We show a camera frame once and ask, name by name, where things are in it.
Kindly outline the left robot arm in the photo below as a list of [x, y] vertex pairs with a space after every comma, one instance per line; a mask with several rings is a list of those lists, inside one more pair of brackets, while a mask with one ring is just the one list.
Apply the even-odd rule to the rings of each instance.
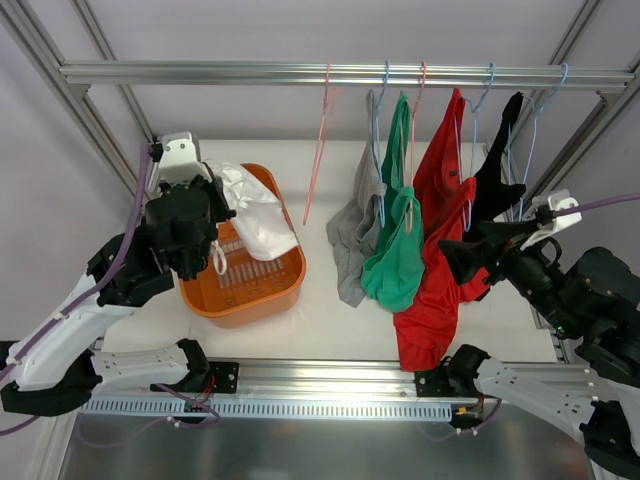
[[4, 411], [55, 417], [103, 391], [202, 388], [210, 364], [195, 340], [125, 354], [92, 346], [112, 325], [173, 289], [176, 279], [192, 281], [204, 272], [218, 225], [235, 214], [217, 176], [162, 183], [158, 198], [136, 203], [127, 230], [91, 258], [62, 308], [24, 340], [2, 342]]

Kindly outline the pink wire hanger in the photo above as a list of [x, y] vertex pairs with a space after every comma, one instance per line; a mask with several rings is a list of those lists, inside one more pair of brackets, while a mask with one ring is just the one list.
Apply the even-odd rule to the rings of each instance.
[[324, 95], [322, 102], [322, 116], [319, 125], [319, 131], [316, 140], [316, 146], [314, 151], [313, 163], [311, 168], [311, 175], [309, 180], [309, 187], [307, 192], [307, 198], [304, 207], [303, 220], [302, 224], [306, 225], [309, 220], [317, 179], [319, 176], [319, 171], [321, 167], [321, 161], [323, 158], [323, 153], [326, 144], [326, 133], [328, 129], [328, 125], [331, 121], [333, 109], [335, 105], [335, 98], [337, 94], [337, 88], [331, 85], [331, 73], [332, 73], [332, 64], [328, 62], [326, 64], [326, 73], [324, 80]]

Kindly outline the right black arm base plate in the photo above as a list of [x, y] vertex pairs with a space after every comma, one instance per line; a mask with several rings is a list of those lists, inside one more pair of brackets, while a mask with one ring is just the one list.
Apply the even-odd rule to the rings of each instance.
[[418, 397], [479, 398], [475, 386], [483, 360], [455, 360], [445, 357], [430, 371], [415, 372], [414, 383]]

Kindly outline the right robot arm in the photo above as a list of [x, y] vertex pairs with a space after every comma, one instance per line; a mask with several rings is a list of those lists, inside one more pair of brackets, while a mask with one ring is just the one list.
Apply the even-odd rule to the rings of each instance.
[[480, 270], [483, 281], [508, 281], [575, 353], [615, 392], [590, 400], [517, 373], [484, 350], [462, 345], [446, 366], [456, 395], [505, 400], [555, 426], [583, 446], [589, 459], [618, 477], [639, 476], [639, 278], [604, 247], [587, 250], [568, 271], [543, 253], [544, 241], [526, 240], [540, 221], [482, 222], [479, 242], [442, 240], [458, 285]]

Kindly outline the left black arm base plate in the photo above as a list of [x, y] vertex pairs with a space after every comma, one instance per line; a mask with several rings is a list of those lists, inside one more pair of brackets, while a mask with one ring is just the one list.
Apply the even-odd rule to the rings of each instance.
[[210, 361], [203, 392], [209, 395], [235, 394], [238, 389], [240, 364], [232, 361]]

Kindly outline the white tank top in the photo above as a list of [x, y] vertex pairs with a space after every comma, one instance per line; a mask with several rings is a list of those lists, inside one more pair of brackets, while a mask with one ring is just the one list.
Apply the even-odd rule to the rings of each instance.
[[275, 260], [299, 245], [281, 200], [247, 168], [212, 159], [204, 164], [222, 180], [224, 198], [236, 211], [231, 224], [253, 259]]

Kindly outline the grey shirt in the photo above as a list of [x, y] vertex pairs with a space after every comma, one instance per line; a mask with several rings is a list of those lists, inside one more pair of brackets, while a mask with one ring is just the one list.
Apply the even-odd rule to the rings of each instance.
[[365, 298], [361, 276], [366, 260], [376, 251], [381, 203], [386, 194], [375, 151], [375, 107], [376, 96], [370, 91], [366, 96], [367, 139], [354, 176], [352, 195], [326, 225], [337, 270], [338, 297], [353, 308]]

